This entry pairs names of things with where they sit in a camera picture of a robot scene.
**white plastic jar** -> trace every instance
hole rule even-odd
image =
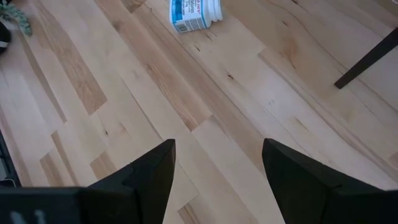
[[[170,0],[170,22],[177,32],[207,29],[222,20],[220,0]]]

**chair leg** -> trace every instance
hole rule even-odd
[[[356,65],[354,65],[347,73],[345,73],[336,83],[335,86],[342,89],[349,82],[354,80],[358,75],[376,63],[380,58],[388,54],[398,45],[398,28],[395,28],[384,40],[375,46],[365,57],[363,57]]]

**light wood flooring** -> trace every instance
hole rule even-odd
[[[262,166],[274,138],[398,189],[398,50],[333,83],[398,18],[372,0],[225,0],[177,34],[167,0],[14,0],[0,128],[24,186],[90,185],[168,138],[164,223],[283,223]]]

